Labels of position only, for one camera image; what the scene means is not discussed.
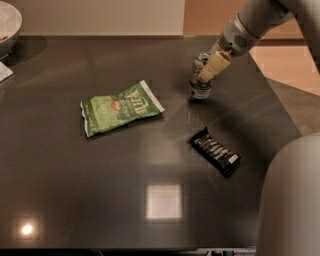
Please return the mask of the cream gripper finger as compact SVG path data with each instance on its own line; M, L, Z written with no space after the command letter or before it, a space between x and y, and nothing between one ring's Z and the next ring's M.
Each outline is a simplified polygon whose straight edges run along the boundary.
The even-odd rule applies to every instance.
M214 54L217 51L222 51L223 50L223 42L221 39L218 39L212 46L212 48L210 49L209 53L210 54Z
M209 57L204 67L197 75L197 80L202 83L207 83L216 75L225 70L231 63L231 58L227 52L217 51Z

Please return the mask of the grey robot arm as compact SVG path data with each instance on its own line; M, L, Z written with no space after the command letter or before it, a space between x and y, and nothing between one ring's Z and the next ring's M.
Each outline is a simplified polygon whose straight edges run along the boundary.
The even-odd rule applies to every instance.
M320 60L320 0L248 0L224 26L195 75L211 81L272 28L296 20L313 63ZM264 175L255 256L320 256L320 135L280 134Z

